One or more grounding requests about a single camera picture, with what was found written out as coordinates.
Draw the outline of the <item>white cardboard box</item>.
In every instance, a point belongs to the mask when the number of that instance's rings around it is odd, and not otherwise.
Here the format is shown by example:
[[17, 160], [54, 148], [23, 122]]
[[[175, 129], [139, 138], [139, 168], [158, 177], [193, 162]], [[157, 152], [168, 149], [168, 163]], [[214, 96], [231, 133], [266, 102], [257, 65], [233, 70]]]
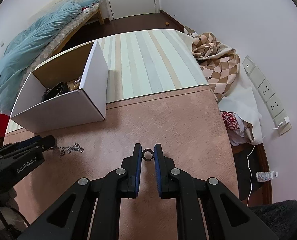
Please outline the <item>white cardboard box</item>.
[[66, 50], [28, 75], [10, 119], [33, 133], [103, 121], [107, 80], [98, 41]]

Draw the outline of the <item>white plastic bottle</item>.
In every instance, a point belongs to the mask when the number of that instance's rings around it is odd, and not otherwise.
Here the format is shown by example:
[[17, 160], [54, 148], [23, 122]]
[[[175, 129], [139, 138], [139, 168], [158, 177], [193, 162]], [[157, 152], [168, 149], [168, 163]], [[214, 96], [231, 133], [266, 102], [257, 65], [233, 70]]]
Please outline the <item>white plastic bottle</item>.
[[276, 171], [268, 171], [268, 172], [257, 172], [256, 173], [256, 180], [259, 183], [266, 182], [277, 178], [279, 175]]

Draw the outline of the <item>red white plastic bag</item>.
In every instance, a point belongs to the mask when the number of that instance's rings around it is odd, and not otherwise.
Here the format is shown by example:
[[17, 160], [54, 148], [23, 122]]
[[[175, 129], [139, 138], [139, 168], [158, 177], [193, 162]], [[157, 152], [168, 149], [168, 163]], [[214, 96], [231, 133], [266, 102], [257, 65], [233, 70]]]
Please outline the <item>red white plastic bag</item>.
[[247, 142], [244, 121], [232, 112], [221, 111], [221, 116], [227, 129], [228, 137], [233, 146]]

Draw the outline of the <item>blue duvet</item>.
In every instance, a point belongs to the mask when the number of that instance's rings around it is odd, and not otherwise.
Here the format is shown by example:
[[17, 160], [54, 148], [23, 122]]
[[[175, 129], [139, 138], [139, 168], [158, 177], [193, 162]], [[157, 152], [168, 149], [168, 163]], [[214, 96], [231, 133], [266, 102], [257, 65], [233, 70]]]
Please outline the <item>blue duvet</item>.
[[0, 60], [0, 114], [10, 115], [27, 68], [56, 35], [83, 10], [100, 0], [67, 2], [36, 20], [7, 46]]

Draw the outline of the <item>bed with patterned mattress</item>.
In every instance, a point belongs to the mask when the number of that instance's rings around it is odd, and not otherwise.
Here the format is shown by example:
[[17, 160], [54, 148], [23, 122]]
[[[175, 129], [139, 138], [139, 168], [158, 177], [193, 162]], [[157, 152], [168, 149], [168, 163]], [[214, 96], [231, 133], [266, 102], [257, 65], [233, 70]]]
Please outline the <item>bed with patterned mattress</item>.
[[[45, 8], [40, 10], [38, 13], [36, 13], [33, 16], [33, 22], [32, 24], [41, 18], [42, 16], [46, 15], [49, 12], [53, 12], [58, 9], [61, 5], [67, 2], [75, 2], [80, 3], [85, 0], [53, 0], [51, 3], [49, 3]], [[88, 8], [83, 8], [82, 12], [74, 18], [70, 23], [68, 23], [60, 32], [58, 35], [54, 37], [54, 39], [43, 49], [43, 51], [37, 56], [37, 58], [33, 61], [33, 63], [27, 68], [23, 79], [20, 83], [18, 94], [20, 89], [22, 88], [26, 78], [28, 77], [29, 73], [33, 71], [39, 64], [47, 60], [48, 58], [55, 55], [57, 50], [61, 50], [62, 47], [69, 41], [72, 35], [89, 20], [92, 16], [97, 14], [100, 11], [100, 4], [102, 0], [100, 0], [100, 3], [91, 5]]]

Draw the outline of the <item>striped pink table mat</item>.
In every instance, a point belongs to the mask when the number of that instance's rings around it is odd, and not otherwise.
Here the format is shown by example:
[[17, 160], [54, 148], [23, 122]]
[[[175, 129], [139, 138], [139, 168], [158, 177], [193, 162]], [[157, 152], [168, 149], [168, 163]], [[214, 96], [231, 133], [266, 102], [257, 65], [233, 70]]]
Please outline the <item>striped pink table mat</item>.
[[[79, 179], [100, 179], [120, 168], [135, 144], [141, 151], [160, 144], [179, 169], [202, 180], [215, 177], [237, 193], [226, 127], [191, 53], [191, 38], [161, 29], [98, 42], [108, 65], [106, 117], [35, 133], [53, 135], [59, 147], [79, 143], [84, 151], [44, 152], [44, 163], [15, 186], [24, 215], [36, 220]], [[141, 160], [138, 196], [121, 199], [118, 239], [177, 237], [176, 201], [159, 197], [155, 163]]]

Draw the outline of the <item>checkered beige blanket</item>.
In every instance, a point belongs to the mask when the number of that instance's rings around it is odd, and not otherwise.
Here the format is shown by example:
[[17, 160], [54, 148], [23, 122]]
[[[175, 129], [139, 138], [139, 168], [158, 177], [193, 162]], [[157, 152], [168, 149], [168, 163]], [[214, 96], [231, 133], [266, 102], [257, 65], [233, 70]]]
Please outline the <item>checkered beige blanket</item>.
[[220, 42], [213, 33], [193, 37], [192, 54], [197, 60], [217, 102], [228, 94], [240, 69], [236, 50]]

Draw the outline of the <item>white wall socket strip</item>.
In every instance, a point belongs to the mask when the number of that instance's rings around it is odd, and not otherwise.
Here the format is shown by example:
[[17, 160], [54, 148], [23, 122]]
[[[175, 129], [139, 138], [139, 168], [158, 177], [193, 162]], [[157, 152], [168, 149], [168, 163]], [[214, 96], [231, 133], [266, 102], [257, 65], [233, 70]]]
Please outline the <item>white wall socket strip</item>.
[[284, 106], [281, 103], [279, 96], [269, 83], [268, 79], [266, 79], [263, 72], [249, 56], [245, 57], [242, 64], [249, 79], [253, 83], [253, 86], [267, 107], [267, 110], [275, 126], [273, 130], [277, 131], [279, 136], [285, 134], [292, 127], [290, 124], [290, 118], [285, 112]]

